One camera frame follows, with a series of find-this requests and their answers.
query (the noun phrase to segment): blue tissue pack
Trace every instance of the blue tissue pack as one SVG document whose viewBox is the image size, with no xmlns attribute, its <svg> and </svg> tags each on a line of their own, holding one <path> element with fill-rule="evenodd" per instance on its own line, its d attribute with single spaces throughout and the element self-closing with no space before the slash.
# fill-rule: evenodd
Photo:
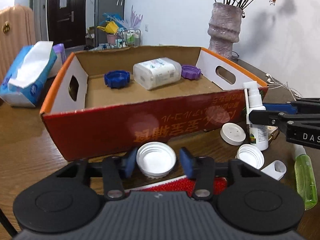
<svg viewBox="0 0 320 240">
<path fill-rule="evenodd" d="M 38 79 L 28 87 L 21 88 L 8 84 L 10 78 L 17 77 L 17 70 L 21 67 L 25 56 L 32 49 L 32 47 L 33 45 L 25 46 L 20 50 L 0 86 L 0 98 L 7 102 L 10 106 L 35 107 L 41 94 L 41 90 L 47 80 L 48 74 L 57 59 L 56 53 L 53 49 L 51 49 L 50 58 L 47 65 L 43 69 Z"/>
</svg>

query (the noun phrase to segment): suitcase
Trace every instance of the suitcase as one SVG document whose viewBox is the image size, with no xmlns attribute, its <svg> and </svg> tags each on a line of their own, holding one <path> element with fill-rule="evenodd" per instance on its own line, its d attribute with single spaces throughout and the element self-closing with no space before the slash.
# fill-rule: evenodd
<svg viewBox="0 0 320 240">
<path fill-rule="evenodd" d="M 0 10 L 0 84 L 23 46 L 36 44 L 31 8 L 13 6 Z"/>
</svg>

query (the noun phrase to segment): vase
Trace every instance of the vase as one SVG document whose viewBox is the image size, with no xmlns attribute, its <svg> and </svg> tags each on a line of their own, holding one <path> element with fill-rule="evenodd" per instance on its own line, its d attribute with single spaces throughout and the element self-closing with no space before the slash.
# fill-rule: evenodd
<svg viewBox="0 0 320 240">
<path fill-rule="evenodd" d="M 208 34 L 209 50 L 231 58 L 234 42 L 239 42 L 242 10 L 239 7 L 216 2 L 213 4 Z"/>
</svg>

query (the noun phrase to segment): red textured mat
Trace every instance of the red textured mat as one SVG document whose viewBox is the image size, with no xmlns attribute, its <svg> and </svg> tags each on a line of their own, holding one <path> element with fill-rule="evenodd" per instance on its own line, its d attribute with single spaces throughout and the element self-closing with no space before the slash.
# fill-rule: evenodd
<svg viewBox="0 0 320 240">
<path fill-rule="evenodd" d="M 195 181 L 187 179 L 185 176 L 178 179 L 170 179 L 160 183 L 147 185 L 144 187 L 134 188 L 132 190 L 141 191 L 186 191 L 191 196 Z M 219 195 L 227 187 L 227 180 L 225 178 L 215 178 L 214 180 L 214 194 Z"/>
</svg>

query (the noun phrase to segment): wooden table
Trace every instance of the wooden table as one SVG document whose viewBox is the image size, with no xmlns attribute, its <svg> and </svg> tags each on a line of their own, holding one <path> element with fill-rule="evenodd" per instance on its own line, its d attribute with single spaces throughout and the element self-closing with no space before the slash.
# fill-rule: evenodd
<svg viewBox="0 0 320 240">
<path fill-rule="evenodd" d="M 240 62 L 260 78 L 266 80 L 263 72 L 252 66 Z M 291 101 L 290 93 L 284 88 L 269 90 L 265 102 L 283 103 Z M 39 107 L 36 109 L 11 108 L 6 103 L 0 105 L 0 207 L 14 227 L 19 230 L 17 221 L 12 213 L 12 203 L 15 197 L 25 188 L 38 182 L 54 171 L 62 168 L 67 161 L 60 155 L 52 142 L 39 117 Z M 228 145 L 220 137 L 220 130 L 198 132 L 179 138 L 168 143 L 176 153 L 182 146 L 187 147 L 194 155 L 208 155 L 217 162 L 224 162 L 236 156 L 238 147 Z M 295 188 L 294 162 L 291 157 L 293 146 L 285 141 L 283 134 L 273 141 L 263 152 L 265 166 L 274 160 L 281 160 L 287 166 L 287 173 L 281 182 Z M 320 151 L 307 148 L 318 182 L 320 192 Z M 181 176 L 181 166 L 176 167 L 165 179 Z M 131 179 L 124 181 L 125 188 L 138 187 L 159 180 L 148 179 L 138 169 Z M 102 193 L 102 179 L 92 180 L 92 188 Z M 298 232 L 309 240 L 320 239 L 320 205 L 304 213 Z M 7 240 L 10 236 L 0 226 L 0 239 Z"/>
</svg>

